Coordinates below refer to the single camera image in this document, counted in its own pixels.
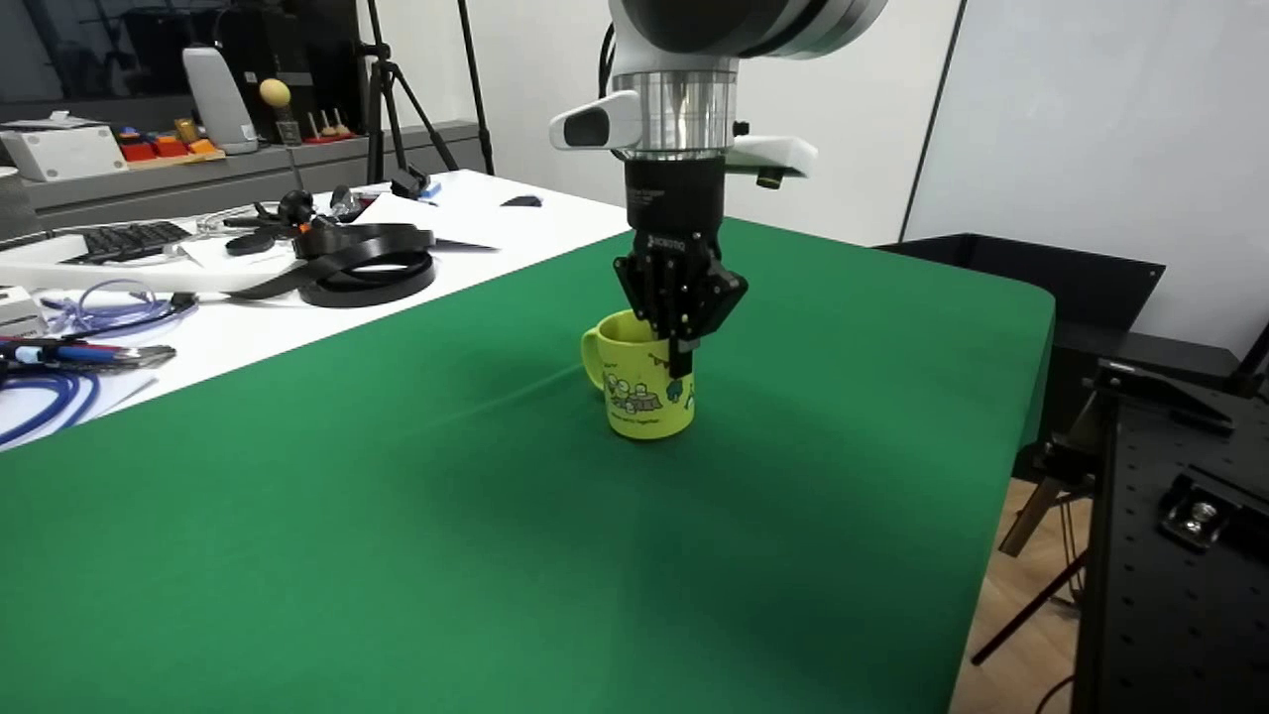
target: cable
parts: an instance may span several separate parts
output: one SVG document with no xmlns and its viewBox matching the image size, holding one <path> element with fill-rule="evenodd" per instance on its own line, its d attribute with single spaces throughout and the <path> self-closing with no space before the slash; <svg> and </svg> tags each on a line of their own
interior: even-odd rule
<svg viewBox="0 0 1269 714">
<path fill-rule="evenodd" d="M 917 195 L 920 195 L 924 162 L 929 162 L 929 152 L 930 152 L 930 142 L 937 142 L 937 128 L 938 128 L 938 111 L 945 111 L 945 93 L 946 93 L 946 76 L 950 76 L 950 62 L 954 62 L 954 45 L 958 45 L 958 29 L 965 29 L 965 9 L 967 9 L 967 0 L 954 4 L 954 21 L 950 21 L 945 66 L 938 66 L 937 104 L 929 107 L 929 123 L 924 123 L 924 138 L 920 138 L 920 156 L 917 156 L 917 170 L 911 170 L 911 186 L 908 186 L 908 203 L 904 203 L 904 219 L 901 219 L 895 243 L 908 243 L 908 227 L 911 227 L 911 214 L 917 214 Z"/>
<path fill-rule="evenodd" d="M 9 382 L 0 382 L 0 390 L 51 394 L 51 400 L 37 415 L 28 415 L 25 425 L 0 433 L 0 446 L 14 443 L 14 440 L 25 440 L 25 436 L 32 436 L 32 433 L 40 433 L 47 425 L 54 425 L 69 408 L 71 408 L 71 415 L 54 433 L 79 425 L 91 413 L 91 404 L 99 400 L 99 394 L 103 394 L 95 374 L 9 376 Z"/>
<path fill-rule="evenodd" d="M 607 93 L 607 80 L 609 80 L 609 62 L 615 62 L 615 38 L 618 38 L 618 29 L 607 22 L 607 31 L 597 38 L 597 97 Z"/>
<path fill-rule="evenodd" d="M 69 341 L 103 337 L 103 331 L 133 331 L 164 321 L 173 321 L 177 312 L 193 308 L 193 292 L 173 292 L 166 301 L 152 298 L 145 289 L 133 289 L 137 305 L 86 305 L 99 289 L 133 284 L 128 277 L 99 283 L 84 289 L 74 301 L 42 301 L 47 308 L 59 308 L 54 331 Z"/>
<path fill-rule="evenodd" d="M 1040 698 L 1034 714 L 1043 714 L 1045 702 L 1051 702 L 1059 690 L 1067 690 L 1072 683 L 1076 683 L 1076 675 L 1067 675 L 1061 683 L 1053 683 L 1053 684 Z"/>
<path fill-rule="evenodd" d="M 1076 550 L 1079 550 L 1072 499 L 1059 505 L 1059 532 L 1061 532 L 1061 559 L 1067 559 L 1067 568 L 1072 568 L 1072 562 L 1076 562 Z M 1067 577 L 1067 593 L 1072 593 L 1067 606 L 1079 606 L 1079 597 L 1081 597 L 1081 577 L 1079 577 L 1079 575 Z"/>
<path fill-rule="evenodd" d="M 469 0 L 456 0 L 456 4 L 461 4 L 469 82 L 470 82 L 477 128 L 481 128 L 481 160 L 484 160 L 484 170 L 494 175 L 494 165 L 492 165 L 492 138 L 489 138 L 489 116 L 484 116 L 484 91 L 481 91 L 481 66 L 477 66 L 470 11 L 469 11 Z"/>
</svg>

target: black cable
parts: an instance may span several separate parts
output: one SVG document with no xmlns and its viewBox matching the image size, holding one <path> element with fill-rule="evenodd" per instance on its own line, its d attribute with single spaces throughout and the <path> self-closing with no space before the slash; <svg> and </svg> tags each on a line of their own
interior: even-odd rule
<svg viewBox="0 0 1269 714">
<path fill-rule="evenodd" d="M 456 4 L 461 4 L 461 22 L 463 22 L 469 82 L 470 82 L 477 128 L 481 128 L 481 160 L 484 160 L 484 170 L 494 175 L 484 91 L 481 91 L 481 66 L 477 66 L 470 11 L 469 11 L 469 0 L 456 0 Z"/>
<path fill-rule="evenodd" d="M 0 376 L 0 390 L 42 390 L 51 394 L 51 404 L 42 404 L 37 415 L 28 415 L 25 425 L 0 433 L 0 443 L 14 443 L 40 428 L 71 428 L 86 415 L 86 408 L 95 408 L 103 386 L 95 374 L 28 374 L 28 376 L 14 376 L 14 374 L 4 374 Z"/>
<path fill-rule="evenodd" d="M 1241 394 L 1254 395 L 1257 382 L 1262 382 L 1262 363 L 1269 370 L 1269 324 L 1262 329 L 1262 337 L 1246 350 L 1246 357 L 1237 362 L 1237 370 L 1224 376 L 1224 394 Z"/>
<path fill-rule="evenodd" d="M 1034 714 L 1043 714 L 1045 702 L 1053 702 L 1053 692 L 1067 690 L 1072 683 L 1076 683 L 1076 675 L 1067 675 L 1061 683 L 1053 683 L 1053 684 L 1040 698 Z"/>
<path fill-rule="evenodd" d="M 193 292 L 173 292 L 166 305 L 152 308 L 145 316 L 137 321 L 121 321 L 121 324 L 86 324 L 86 329 L 74 329 L 74 331 L 62 331 L 62 341 L 86 341 L 86 337 L 103 337 L 103 331 L 133 331 L 133 329 L 152 329 L 152 324 L 164 324 L 164 321 L 173 321 L 184 312 L 189 312 L 199 305 Z"/>
<path fill-rule="evenodd" d="M 426 182 L 429 175 L 412 170 L 407 160 L 404 160 L 404 142 L 402 142 L 402 120 L 398 120 L 398 93 L 392 88 L 404 91 L 407 107 L 415 111 L 415 120 L 426 123 L 429 132 L 429 142 L 433 152 L 441 156 L 443 170 L 461 170 L 461 162 L 452 160 L 443 136 L 436 132 L 433 116 L 426 111 L 422 93 L 407 88 L 402 62 L 392 60 L 392 47 L 386 45 L 386 29 L 381 29 L 381 9 L 377 0 L 367 0 L 367 29 L 371 29 L 371 45 L 359 47 L 359 56 L 371 56 L 371 66 L 367 66 L 367 104 L 366 104 L 366 138 L 367 138 L 367 152 L 366 152 L 366 179 L 367 182 L 381 182 L 386 179 L 386 107 L 390 107 L 390 136 L 392 136 L 392 160 L 398 160 L 398 170 Z"/>
<path fill-rule="evenodd" d="M 1079 550 L 1072 499 L 1059 505 L 1059 532 L 1061 532 L 1061 559 L 1072 568 L 1076 550 Z M 1067 593 L 1072 593 L 1072 606 L 1079 606 L 1079 597 L 1081 597 L 1081 577 L 1079 575 L 1067 577 Z"/>
<path fill-rule="evenodd" d="M 310 305 L 357 308 L 433 284 L 433 235 L 415 227 L 318 227 L 305 235 L 296 292 Z"/>
<path fill-rule="evenodd" d="M 604 31 L 604 38 L 597 38 L 597 97 L 607 93 L 609 60 L 615 60 L 615 38 L 618 38 L 618 29 L 607 22 L 607 31 Z"/>
<path fill-rule="evenodd" d="M 911 175 L 911 186 L 908 186 L 908 207 L 904 207 L 904 220 L 901 220 L 901 239 L 895 239 L 895 243 L 908 243 L 908 220 L 911 220 L 911 211 L 917 211 L 917 190 L 920 190 L 920 175 L 924 175 L 924 162 L 929 162 L 929 148 L 930 148 L 930 138 L 937 138 L 937 123 L 938 123 L 938 111 L 945 111 L 945 91 L 946 91 L 954 45 L 958 45 L 965 9 L 967 9 L 967 0 L 954 4 L 954 21 L 950 21 L 946 51 L 945 51 L 945 72 L 938 72 L 937 104 L 929 107 L 929 123 L 924 123 L 924 138 L 920 138 L 920 160 L 917 160 L 917 175 Z"/>
</svg>

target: metal stand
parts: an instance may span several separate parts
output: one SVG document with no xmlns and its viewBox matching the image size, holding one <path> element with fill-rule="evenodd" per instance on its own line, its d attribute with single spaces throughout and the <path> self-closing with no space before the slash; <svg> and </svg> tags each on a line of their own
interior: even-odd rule
<svg viewBox="0 0 1269 714">
<path fill-rule="evenodd" d="M 477 66 L 470 11 L 469 11 L 469 0 L 456 0 L 456 4 L 461 4 L 461 22 L 463 22 L 469 82 L 470 82 L 477 128 L 481 128 L 481 160 L 484 160 L 484 170 L 494 175 L 489 120 L 484 120 L 481 66 Z"/>
<path fill-rule="evenodd" d="M 1241 363 L 1229 374 L 1224 394 L 1254 395 L 1265 382 L 1265 370 L 1269 370 L 1269 324 L 1262 329 L 1254 350 L 1246 350 Z"/>
<path fill-rule="evenodd" d="M 1053 583 L 1045 583 L 1016 618 L 1006 618 L 995 638 L 987 638 L 967 662 L 978 667 L 987 662 L 1053 589 L 1067 585 L 1067 577 L 1076 577 L 1076 569 L 1081 568 L 1088 550 L 1079 550 L 1067 569 L 1053 575 Z"/>
<path fill-rule="evenodd" d="M 415 91 L 407 88 L 402 62 L 392 62 L 392 47 L 386 45 L 377 0 L 367 0 L 367 29 L 371 29 L 371 45 L 359 45 L 359 56 L 371 56 L 367 91 L 366 91 L 366 138 L 367 138 L 366 182 L 386 182 L 386 111 L 381 107 L 390 107 L 398 170 L 407 175 L 415 186 L 429 186 L 429 175 L 404 162 L 398 88 L 407 93 L 412 111 L 422 116 L 441 162 L 449 170 L 456 170 L 461 162 L 452 160 L 443 136 L 433 128 L 433 120 L 429 120 L 426 104 L 415 97 Z"/>
<path fill-rule="evenodd" d="M 1172 420 L 1186 420 L 1192 428 L 1232 433 L 1232 420 L 1223 408 L 1192 395 L 1186 386 L 1149 370 L 1104 362 L 1076 425 L 1061 436 L 1051 436 L 1043 443 L 1034 461 L 1043 480 L 1024 505 L 1018 518 L 1001 538 L 1003 554 L 1018 554 L 1028 546 L 1045 509 L 1072 494 L 1090 494 L 1100 487 L 1104 450 L 1106 450 L 1106 400 L 1122 390 L 1171 404 Z"/>
</svg>

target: mug handle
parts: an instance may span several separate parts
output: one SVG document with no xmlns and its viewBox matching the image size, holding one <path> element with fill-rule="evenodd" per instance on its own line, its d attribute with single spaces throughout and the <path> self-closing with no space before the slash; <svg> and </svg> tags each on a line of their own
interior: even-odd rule
<svg viewBox="0 0 1269 714">
<path fill-rule="evenodd" d="M 593 390 L 604 390 L 604 374 L 597 374 L 597 329 L 587 329 L 587 331 L 581 331 L 578 351 L 581 351 L 587 382 L 592 382 Z"/>
</svg>

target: white wall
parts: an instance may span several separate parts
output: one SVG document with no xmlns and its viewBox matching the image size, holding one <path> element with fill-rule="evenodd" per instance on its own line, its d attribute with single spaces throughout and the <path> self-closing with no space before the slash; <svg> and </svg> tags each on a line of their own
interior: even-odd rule
<svg viewBox="0 0 1269 714">
<path fill-rule="evenodd" d="M 40 62 L 0 62 L 0 97 L 54 97 L 59 82 L 25 4 L 0 4 L 4 56 L 40 56 Z"/>
<path fill-rule="evenodd" d="M 357 4 L 359 38 L 371 38 L 366 11 L 367 4 Z M 477 120 L 461 11 L 452 0 L 381 0 L 381 29 L 386 45 L 392 45 L 402 72 L 433 123 Z M 402 88 L 398 111 L 402 128 L 422 123 Z"/>
<path fill-rule="evenodd" d="M 911 235 L 1164 261 L 1139 329 L 1269 321 L 1269 4 L 971 0 Z"/>
<path fill-rule="evenodd" d="M 893 243 L 954 0 L 893 0 L 878 29 L 829 60 L 740 66 L 740 120 L 821 148 L 808 182 L 733 179 L 731 214 L 847 243 Z M 593 97 L 607 0 L 470 0 L 498 175 L 624 203 L 618 162 L 548 148 L 551 116 Z"/>
<path fill-rule="evenodd" d="M 494 170 L 519 182 L 624 203 L 607 152 L 555 152 L 548 123 L 593 97 L 607 0 L 470 0 Z"/>
<path fill-rule="evenodd" d="M 846 243 L 895 243 L 950 21 L 954 0 L 888 0 L 835 56 L 745 62 L 740 116 L 755 132 L 801 136 L 821 162 L 784 190 L 733 182 L 731 211 Z"/>
</svg>

